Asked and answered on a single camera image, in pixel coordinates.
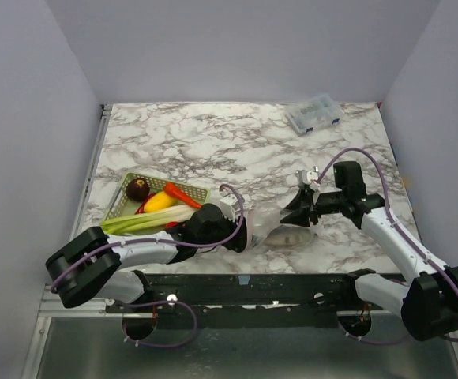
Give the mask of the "dark maroon fake fruit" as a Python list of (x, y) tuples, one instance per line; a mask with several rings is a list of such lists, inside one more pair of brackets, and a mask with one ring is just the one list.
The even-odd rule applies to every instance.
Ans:
[(149, 194), (149, 185), (144, 178), (135, 178), (126, 186), (126, 196), (131, 201), (143, 202)]

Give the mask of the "red fake chili pepper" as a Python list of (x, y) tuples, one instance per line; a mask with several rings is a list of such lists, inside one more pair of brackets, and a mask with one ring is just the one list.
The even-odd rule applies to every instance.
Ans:
[(135, 215), (142, 214), (145, 212), (146, 202), (144, 201), (139, 208), (136, 210)]

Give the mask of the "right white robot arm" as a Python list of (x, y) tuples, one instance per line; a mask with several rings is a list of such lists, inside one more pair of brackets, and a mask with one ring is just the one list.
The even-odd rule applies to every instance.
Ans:
[(335, 163), (333, 171), (336, 190), (327, 193), (320, 191), (318, 172), (296, 171), (298, 192), (280, 222), (309, 227), (339, 213), (384, 250), (405, 280), (397, 283), (369, 269), (352, 272), (340, 288), (341, 303), (351, 310), (366, 302), (380, 306), (399, 317), (418, 341), (458, 331), (458, 266), (429, 252), (380, 194), (367, 193), (359, 163)]

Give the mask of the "orange fake carrot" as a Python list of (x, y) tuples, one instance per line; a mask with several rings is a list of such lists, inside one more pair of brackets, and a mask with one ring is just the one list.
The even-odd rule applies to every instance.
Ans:
[(179, 189), (173, 182), (168, 182), (163, 191), (170, 197), (173, 197), (176, 200), (179, 200), (186, 205), (189, 205), (191, 208), (200, 209), (201, 204), (195, 201), (192, 197), (190, 197), (187, 193), (183, 192)]

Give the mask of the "green fake celery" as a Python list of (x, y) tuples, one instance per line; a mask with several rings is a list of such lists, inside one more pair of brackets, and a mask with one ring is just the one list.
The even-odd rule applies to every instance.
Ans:
[(131, 234), (162, 227), (168, 223), (188, 220), (196, 209), (188, 205), (176, 205), (157, 212), (146, 212), (132, 216), (121, 216), (100, 223), (103, 231), (110, 235)]

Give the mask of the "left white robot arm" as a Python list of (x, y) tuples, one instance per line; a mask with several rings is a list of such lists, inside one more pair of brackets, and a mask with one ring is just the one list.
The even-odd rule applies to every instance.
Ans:
[(219, 206), (206, 204), (188, 220), (153, 235), (109, 235), (90, 227), (47, 259), (51, 292), (65, 308), (75, 308), (95, 298), (122, 268), (172, 265), (219, 246), (240, 253), (246, 248), (246, 217), (240, 210), (236, 216), (231, 220)]

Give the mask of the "clear zip top bag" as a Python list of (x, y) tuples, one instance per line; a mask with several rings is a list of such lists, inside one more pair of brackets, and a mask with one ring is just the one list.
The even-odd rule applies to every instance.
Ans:
[(251, 201), (249, 204), (244, 206), (244, 216), (246, 217), (247, 228), (248, 228), (248, 245), (244, 250), (249, 251), (262, 246), (265, 244), (265, 239), (272, 233), (278, 231), (287, 230), (304, 230), (310, 233), (317, 234), (318, 225), (310, 227), (296, 227), (293, 225), (285, 225), (280, 223), (283, 208), (275, 203), (269, 201)]

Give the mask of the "yellow fake lemon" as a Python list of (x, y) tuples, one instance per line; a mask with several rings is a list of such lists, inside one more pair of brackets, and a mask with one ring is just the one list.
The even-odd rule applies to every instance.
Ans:
[(164, 191), (160, 191), (150, 196), (145, 202), (145, 213), (150, 213), (170, 208), (176, 204), (177, 200), (168, 196)]

